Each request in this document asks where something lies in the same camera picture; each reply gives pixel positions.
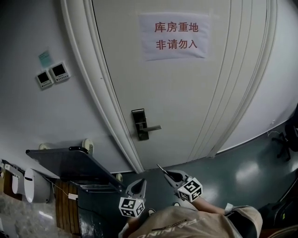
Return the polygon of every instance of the office chair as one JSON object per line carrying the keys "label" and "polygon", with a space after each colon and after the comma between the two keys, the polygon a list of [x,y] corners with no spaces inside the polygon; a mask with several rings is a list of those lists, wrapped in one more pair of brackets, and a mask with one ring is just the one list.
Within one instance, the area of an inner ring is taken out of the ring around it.
{"label": "office chair", "polygon": [[289,148],[294,152],[298,151],[297,129],[298,129],[298,104],[296,106],[294,116],[290,120],[288,120],[287,124],[284,127],[285,135],[283,133],[280,133],[279,135],[282,139],[272,138],[273,141],[277,141],[278,143],[283,145],[280,153],[277,155],[278,158],[280,158],[284,153],[284,151],[286,151],[288,155],[288,158],[286,159],[286,161],[289,161],[291,159]]}

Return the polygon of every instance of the paper sign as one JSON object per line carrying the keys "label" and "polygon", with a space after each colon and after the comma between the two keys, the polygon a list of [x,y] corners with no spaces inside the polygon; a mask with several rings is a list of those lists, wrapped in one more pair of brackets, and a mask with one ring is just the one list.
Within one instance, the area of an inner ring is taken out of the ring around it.
{"label": "paper sign", "polygon": [[144,13],[139,15],[139,23],[146,61],[208,56],[208,15]]}
{"label": "paper sign", "polygon": [[47,67],[49,67],[53,64],[52,58],[51,58],[50,53],[49,53],[48,50],[41,53],[38,56],[38,58],[39,58],[39,61],[41,62],[41,66],[43,68],[47,68]]}

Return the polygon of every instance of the thermostat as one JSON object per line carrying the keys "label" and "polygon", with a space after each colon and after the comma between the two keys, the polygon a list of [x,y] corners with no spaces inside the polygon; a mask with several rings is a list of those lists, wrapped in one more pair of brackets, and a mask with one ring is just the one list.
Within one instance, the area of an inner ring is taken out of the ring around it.
{"label": "thermostat", "polygon": [[38,74],[36,79],[42,89],[54,84],[51,75],[47,71],[43,71],[41,74]]}
{"label": "thermostat", "polygon": [[68,74],[64,63],[59,63],[58,65],[51,67],[50,72],[54,77],[55,83],[58,83],[62,80],[66,80],[70,78],[70,75]]}

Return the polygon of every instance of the electronic door lock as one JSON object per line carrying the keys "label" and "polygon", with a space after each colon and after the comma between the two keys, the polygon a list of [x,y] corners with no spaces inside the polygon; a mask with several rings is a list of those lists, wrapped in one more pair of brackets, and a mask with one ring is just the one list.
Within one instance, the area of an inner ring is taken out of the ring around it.
{"label": "electronic door lock", "polygon": [[144,109],[133,110],[131,112],[134,117],[135,127],[138,132],[139,140],[148,140],[148,132],[160,130],[162,128],[160,125],[147,127]]}

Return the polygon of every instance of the door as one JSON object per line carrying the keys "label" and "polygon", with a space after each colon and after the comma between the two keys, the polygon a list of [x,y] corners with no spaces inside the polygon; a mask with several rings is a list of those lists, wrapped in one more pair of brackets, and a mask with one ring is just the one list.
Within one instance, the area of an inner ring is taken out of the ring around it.
{"label": "door", "polygon": [[[239,37],[235,29],[229,29],[230,10],[234,10],[233,24],[236,25],[241,20],[238,13],[243,11],[241,4],[235,3],[231,8],[232,2],[237,1],[93,1],[108,71],[144,169],[155,168],[157,163],[170,166],[193,159],[190,156],[200,143],[197,140],[201,129],[210,123],[206,121],[210,107],[219,105],[225,92],[229,74],[220,77],[223,65],[224,70],[231,71],[232,63],[229,62],[233,61],[237,48],[237,45],[232,45],[230,57],[225,58],[228,39],[237,43]],[[156,12],[210,16],[208,57],[145,61],[138,16]],[[217,90],[218,84],[223,85],[222,90]],[[132,110],[141,108],[145,110],[148,127],[162,127],[149,132],[149,139],[145,141],[139,141],[132,117]]]}

